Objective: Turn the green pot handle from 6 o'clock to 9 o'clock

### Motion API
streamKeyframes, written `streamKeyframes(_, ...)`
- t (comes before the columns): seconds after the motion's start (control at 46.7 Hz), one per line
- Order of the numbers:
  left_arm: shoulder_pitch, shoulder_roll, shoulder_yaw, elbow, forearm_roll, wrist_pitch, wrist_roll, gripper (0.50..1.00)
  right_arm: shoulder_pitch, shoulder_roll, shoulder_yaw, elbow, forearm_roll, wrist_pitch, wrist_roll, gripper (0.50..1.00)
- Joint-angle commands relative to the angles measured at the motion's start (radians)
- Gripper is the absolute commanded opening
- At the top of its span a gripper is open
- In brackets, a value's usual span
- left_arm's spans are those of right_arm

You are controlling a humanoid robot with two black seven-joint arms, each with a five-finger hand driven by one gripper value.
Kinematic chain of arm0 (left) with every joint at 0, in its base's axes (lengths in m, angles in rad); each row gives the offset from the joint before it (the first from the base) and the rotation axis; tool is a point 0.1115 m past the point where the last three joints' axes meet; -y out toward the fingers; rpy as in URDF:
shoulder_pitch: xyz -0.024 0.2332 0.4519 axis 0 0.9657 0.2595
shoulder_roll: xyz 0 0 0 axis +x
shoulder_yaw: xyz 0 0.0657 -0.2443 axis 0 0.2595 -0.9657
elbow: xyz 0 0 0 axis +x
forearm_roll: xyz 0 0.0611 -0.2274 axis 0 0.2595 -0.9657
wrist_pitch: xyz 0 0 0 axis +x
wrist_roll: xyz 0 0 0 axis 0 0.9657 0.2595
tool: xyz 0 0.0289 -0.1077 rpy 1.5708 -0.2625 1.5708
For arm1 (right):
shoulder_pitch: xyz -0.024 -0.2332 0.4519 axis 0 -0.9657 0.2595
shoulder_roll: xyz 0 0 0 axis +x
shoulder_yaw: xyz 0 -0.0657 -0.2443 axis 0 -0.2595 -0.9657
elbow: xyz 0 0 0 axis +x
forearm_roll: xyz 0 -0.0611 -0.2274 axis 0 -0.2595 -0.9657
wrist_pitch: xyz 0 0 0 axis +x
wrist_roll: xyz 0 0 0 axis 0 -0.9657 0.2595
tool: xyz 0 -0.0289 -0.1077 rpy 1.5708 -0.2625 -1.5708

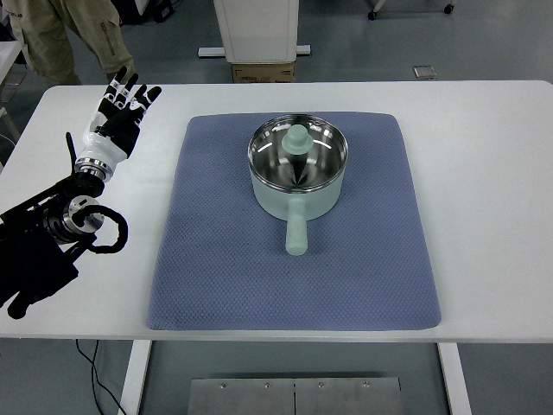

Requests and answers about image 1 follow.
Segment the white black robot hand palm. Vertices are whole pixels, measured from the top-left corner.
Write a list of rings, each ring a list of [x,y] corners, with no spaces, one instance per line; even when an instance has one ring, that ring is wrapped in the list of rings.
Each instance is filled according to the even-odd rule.
[[[111,180],[117,166],[130,157],[143,120],[143,100],[103,97],[83,133],[83,150],[75,171]]]

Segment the black white robot middle finger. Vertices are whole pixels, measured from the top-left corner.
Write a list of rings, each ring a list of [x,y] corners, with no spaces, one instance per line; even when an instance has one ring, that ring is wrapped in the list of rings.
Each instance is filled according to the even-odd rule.
[[[132,97],[129,99],[129,107],[143,107],[143,103],[141,99],[143,98],[143,95],[146,93],[147,86],[141,85],[136,92],[132,95]]]

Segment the black white robot little finger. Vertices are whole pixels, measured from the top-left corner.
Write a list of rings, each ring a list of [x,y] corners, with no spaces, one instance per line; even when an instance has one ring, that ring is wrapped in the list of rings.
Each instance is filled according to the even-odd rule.
[[[121,67],[116,74],[111,79],[110,83],[108,84],[106,90],[105,90],[105,98],[106,99],[115,99],[119,87],[121,87],[121,82],[124,79],[124,76],[127,74],[127,67]]]

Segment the black white robot index finger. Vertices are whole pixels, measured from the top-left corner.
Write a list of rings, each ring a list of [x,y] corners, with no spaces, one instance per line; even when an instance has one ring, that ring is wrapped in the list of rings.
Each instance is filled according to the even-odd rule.
[[[162,93],[162,89],[159,86],[152,86],[149,90],[146,90],[146,93],[143,95],[143,98],[141,99],[143,103],[143,109],[148,109],[155,100],[159,97],[159,95]]]

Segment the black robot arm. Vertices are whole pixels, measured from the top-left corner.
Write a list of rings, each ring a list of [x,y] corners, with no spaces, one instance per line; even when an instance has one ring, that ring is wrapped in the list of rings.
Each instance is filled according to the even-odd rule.
[[[143,117],[160,96],[159,86],[137,84],[122,67],[111,79],[76,152],[66,135],[71,173],[1,215],[1,304],[14,320],[53,296],[79,275],[84,253],[123,250],[129,226],[97,199],[134,150]]]

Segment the black white robot ring finger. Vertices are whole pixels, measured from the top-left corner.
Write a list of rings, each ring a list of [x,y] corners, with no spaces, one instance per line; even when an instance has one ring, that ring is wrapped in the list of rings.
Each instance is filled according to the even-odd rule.
[[[124,81],[123,75],[118,75],[116,77],[116,81],[118,82],[118,88],[116,93],[116,103],[117,104],[125,104],[128,101],[128,98],[130,96],[130,91],[133,88],[133,86],[137,83],[138,80],[138,74],[134,73],[132,74],[129,79]]]

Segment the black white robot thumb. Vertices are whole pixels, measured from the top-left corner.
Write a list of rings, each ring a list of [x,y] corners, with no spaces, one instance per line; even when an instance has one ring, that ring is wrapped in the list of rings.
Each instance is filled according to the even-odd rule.
[[[74,148],[73,136],[72,136],[70,131],[66,132],[65,139],[66,139],[66,144],[67,144],[67,149],[68,149],[68,152],[69,152],[70,160],[72,162],[75,162],[77,160],[77,154],[76,154],[76,151],[75,151],[75,148]]]

